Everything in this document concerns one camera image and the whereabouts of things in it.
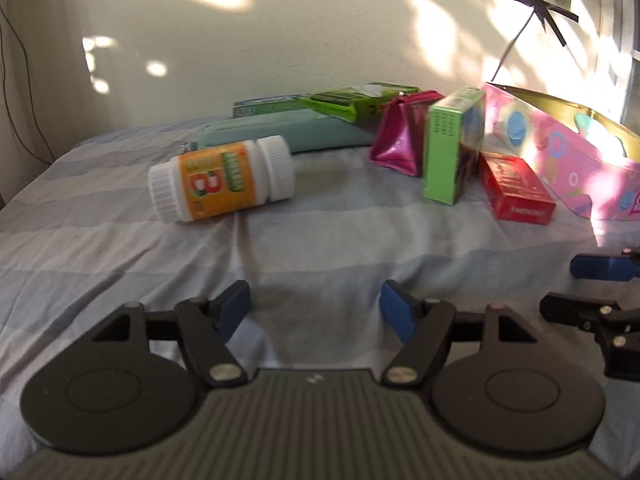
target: white pill bottle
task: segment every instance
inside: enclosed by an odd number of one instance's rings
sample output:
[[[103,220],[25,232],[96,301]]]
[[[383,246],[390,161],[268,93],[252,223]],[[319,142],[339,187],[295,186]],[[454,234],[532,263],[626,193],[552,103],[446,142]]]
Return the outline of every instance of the white pill bottle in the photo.
[[[149,169],[151,202],[163,222],[191,222],[291,198],[293,160],[281,136],[174,156]]]

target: bed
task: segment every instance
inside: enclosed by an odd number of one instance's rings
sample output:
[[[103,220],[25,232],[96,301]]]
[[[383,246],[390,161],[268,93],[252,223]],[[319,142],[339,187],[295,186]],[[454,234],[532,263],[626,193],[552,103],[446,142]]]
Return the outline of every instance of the bed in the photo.
[[[634,282],[579,282],[568,264],[578,252],[637,245],[640,223],[591,222],[561,203],[549,226],[498,222],[477,182],[456,206],[425,202],[419,179],[372,166],[367,148],[349,148],[295,156],[293,200],[162,224],[146,172],[209,123],[88,140],[0,212],[0,476],[37,449],[20,418],[20,391],[54,355],[123,302],[167,310],[238,279],[249,282],[253,306],[229,347],[248,370],[380,373],[400,348],[377,304],[389,278],[465,310],[505,302],[603,384],[596,456],[621,474],[640,461],[640,384],[604,378],[591,335],[548,325],[538,313],[549,291],[637,306]],[[450,359],[477,348],[454,345]],[[179,359],[173,344],[152,349]]]

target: green box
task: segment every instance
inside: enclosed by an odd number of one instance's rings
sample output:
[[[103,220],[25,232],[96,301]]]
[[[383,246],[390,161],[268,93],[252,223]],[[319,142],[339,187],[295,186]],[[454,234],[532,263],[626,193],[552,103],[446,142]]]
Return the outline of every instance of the green box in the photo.
[[[233,117],[273,114],[289,110],[302,110],[306,105],[300,100],[303,95],[277,95],[261,99],[249,99],[234,103]]]
[[[379,116],[384,105],[401,92],[411,94],[419,91],[415,86],[366,83],[320,92],[301,101],[318,113],[356,123]]]
[[[465,86],[431,105],[424,139],[424,197],[458,200],[478,165],[484,139],[484,90]]]

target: teal pillow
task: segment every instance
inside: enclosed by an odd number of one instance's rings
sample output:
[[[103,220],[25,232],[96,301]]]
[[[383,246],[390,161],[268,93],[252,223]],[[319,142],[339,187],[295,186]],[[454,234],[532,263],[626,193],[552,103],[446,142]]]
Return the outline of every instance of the teal pillow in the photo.
[[[274,135],[284,137],[291,153],[370,146],[376,137],[376,127],[377,123],[356,126],[313,110],[290,110],[211,123],[198,134],[198,147]]]

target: white wall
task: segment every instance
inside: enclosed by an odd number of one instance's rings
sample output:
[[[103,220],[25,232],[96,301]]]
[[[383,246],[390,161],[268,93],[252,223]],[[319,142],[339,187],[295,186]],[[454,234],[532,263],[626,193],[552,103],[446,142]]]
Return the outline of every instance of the white wall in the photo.
[[[373,80],[480,84],[529,12],[509,0],[10,0],[10,10],[58,155],[114,128],[228,115],[243,98]],[[498,81],[593,105],[599,1],[572,10],[579,24],[557,19],[567,49],[533,20]],[[95,36],[113,44],[89,51],[91,75],[82,38]],[[166,75],[149,75],[150,60]],[[94,90],[105,82],[107,94]]]
[[[6,7],[6,0],[0,0],[3,7]],[[22,104],[18,97],[14,75],[12,71],[12,56],[8,47],[10,44],[9,30],[5,22],[2,25],[2,33],[4,34],[4,55],[7,65],[7,98],[12,111],[12,118],[16,128],[20,132],[22,140],[33,150],[30,131],[27,129],[22,112]],[[2,68],[0,67],[0,77],[2,76]],[[0,105],[0,194],[5,201],[11,199],[31,180],[33,180],[42,170],[44,165],[34,160],[20,146],[17,139],[12,133],[9,120],[4,108],[4,103]]]

